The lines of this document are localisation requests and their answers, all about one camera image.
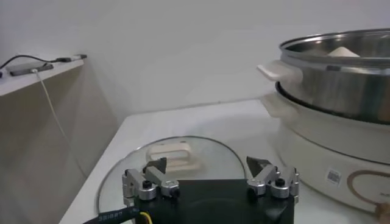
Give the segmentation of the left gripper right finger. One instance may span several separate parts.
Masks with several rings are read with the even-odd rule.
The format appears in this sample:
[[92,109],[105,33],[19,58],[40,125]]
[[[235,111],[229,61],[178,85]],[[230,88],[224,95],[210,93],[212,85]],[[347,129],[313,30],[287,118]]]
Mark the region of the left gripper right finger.
[[249,195],[253,198],[265,196],[270,192],[277,199],[292,197],[299,202],[299,173],[295,167],[286,166],[280,170],[266,159],[248,156],[247,166],[252,175],[247,180]]

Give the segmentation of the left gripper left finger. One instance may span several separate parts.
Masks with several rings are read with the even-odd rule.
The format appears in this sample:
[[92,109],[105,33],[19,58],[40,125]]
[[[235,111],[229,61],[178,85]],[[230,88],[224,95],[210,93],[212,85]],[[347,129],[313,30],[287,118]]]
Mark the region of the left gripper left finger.
[[126,206],[138,198],[141,201],[152,201],[158,193],[163,197],[179,198],[179,181],[168,178],[165,174],[167,158],[147,162],[146,166],[139,171],[127,169],[122,175],[122,197]]

